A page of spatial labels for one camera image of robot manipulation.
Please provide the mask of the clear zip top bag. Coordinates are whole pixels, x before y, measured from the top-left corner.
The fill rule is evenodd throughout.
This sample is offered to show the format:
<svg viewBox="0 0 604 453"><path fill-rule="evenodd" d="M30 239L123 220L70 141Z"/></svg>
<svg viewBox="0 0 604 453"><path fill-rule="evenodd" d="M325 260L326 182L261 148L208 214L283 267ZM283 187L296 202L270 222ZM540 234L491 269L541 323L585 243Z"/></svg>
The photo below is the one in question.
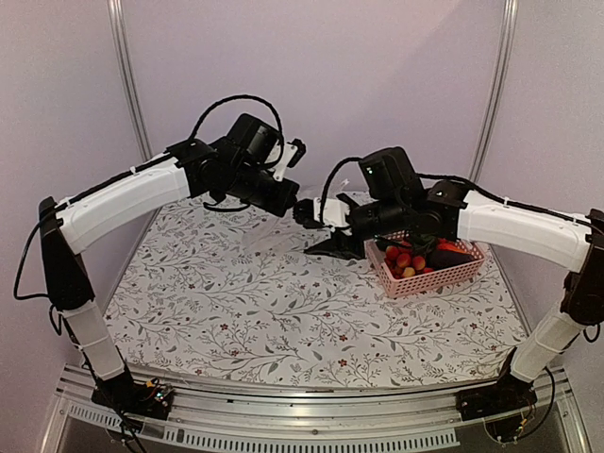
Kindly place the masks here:
<svg viewBox="0 0 604 453"><path fill-rule="evenodd" d="M328 230L332 227L345 227L345 216L349 207L336 198L329 198L324 208L324 222L327 227L310 229L299 225L294 219L294 210L288 210L283 217L269 215L268 219L260 221L258 226L253 226L242 237L241 245L246 252L286 251L299 234Z"/></svg>

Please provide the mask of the red lychee bunch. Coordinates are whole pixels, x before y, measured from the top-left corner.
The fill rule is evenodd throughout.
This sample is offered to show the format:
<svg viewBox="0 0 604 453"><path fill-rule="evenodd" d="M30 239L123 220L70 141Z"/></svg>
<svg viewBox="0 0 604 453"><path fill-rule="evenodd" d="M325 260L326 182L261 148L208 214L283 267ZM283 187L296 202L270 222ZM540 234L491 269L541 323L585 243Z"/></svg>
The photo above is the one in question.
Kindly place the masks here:
<svg viewBox="0 0 604 453"><path fill-rule="evenodd" d="M384 262L395 279L405 279L434 271L424 256L416 254L409 243L389 244L385 248Z"/></svg>

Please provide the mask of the pink perforated plastic basket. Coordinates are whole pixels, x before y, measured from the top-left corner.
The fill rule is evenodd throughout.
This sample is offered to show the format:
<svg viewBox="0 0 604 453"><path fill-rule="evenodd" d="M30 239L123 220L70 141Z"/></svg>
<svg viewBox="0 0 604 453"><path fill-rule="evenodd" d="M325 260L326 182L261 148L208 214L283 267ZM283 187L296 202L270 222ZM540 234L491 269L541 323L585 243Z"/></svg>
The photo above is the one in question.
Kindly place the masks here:
<svg viewBox="0 0 604 453"><path fill-rule="evenodd" d="M426 259L436 249L439 239L432 235L408 233L400 231L389 235L376 236L365 242L366 257L373 265L386 294L391 298L398 298L411 294L418 294L428 290L438 289L442 286L463 282L474 277L485 261L484 253L477 244L467 241L452 241L462 246L475 259L473 262L451 267L444 270L433 271L428 274L405 279L395 279L384 262L385 248L389 244L398 245L402 242L409 243L413 251Z"/></svg>

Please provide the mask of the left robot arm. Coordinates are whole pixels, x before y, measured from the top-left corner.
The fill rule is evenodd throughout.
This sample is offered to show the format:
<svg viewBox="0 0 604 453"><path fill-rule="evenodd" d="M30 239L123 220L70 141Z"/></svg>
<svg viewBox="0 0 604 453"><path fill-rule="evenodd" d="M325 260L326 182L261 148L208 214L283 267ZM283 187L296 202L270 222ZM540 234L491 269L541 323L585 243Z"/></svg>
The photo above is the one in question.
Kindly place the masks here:
<svg viewBox="0 0 604 453"><path fill-rule="evenodd" d="M133 409L140 389L109 336L90 252L126 225L184 200L205 198L205 212L255 208L281 218L299 197L300 186L289 173L305 155L306 145L298 139L257 144L227 136L212 143L187 139L81 193L41 202L44 293L63 316L81 359L119 409Z"/></svg>

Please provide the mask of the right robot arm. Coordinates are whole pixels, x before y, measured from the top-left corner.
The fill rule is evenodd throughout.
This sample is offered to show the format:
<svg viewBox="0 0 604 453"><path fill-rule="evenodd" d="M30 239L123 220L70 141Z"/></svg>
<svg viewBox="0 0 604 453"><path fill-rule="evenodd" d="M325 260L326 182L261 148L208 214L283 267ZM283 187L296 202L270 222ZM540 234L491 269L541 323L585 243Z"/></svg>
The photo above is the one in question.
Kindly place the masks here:
<svg viewBox="0 0 604 453"><path fill-rule="evenodd" d="M495 411L508 411L532 382L589 326L603 321L603 214L568 214L496 198L444 180L403 201L387 195L360 205L340 194L300 201L294 218L326 227L337 243L363 243L399 231L463 240L532 256L566 271L563 297L509 355L488 392Z"/></svg>

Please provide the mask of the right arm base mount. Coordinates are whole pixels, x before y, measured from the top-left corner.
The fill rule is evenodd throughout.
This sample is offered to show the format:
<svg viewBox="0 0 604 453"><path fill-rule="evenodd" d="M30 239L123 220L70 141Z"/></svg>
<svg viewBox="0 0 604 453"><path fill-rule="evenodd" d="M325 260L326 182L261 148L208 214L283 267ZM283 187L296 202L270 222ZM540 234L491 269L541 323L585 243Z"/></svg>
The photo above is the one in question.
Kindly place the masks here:
<svg viewBox="0 0 604 453"><path fill-rule="evenodd" d="M455 399L461 419L468 421L534 405L537 395L531 382L505 376L489 385L461 390Z"/></svg>

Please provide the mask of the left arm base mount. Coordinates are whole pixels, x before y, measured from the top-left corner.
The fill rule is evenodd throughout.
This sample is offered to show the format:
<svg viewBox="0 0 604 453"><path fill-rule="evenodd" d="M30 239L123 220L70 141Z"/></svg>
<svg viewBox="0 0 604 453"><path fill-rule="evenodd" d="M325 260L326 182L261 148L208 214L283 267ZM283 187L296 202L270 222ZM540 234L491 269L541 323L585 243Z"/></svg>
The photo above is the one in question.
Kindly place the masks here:
<svg viewBox="0 0 604 453"><path fill-rule="evenodd" d="M92 402L113 409L116 413L165 421L172 410L174 397L172 385L162 384L156 377L139 383L125 371L108 380L99 378L92 393Z"/></svg>

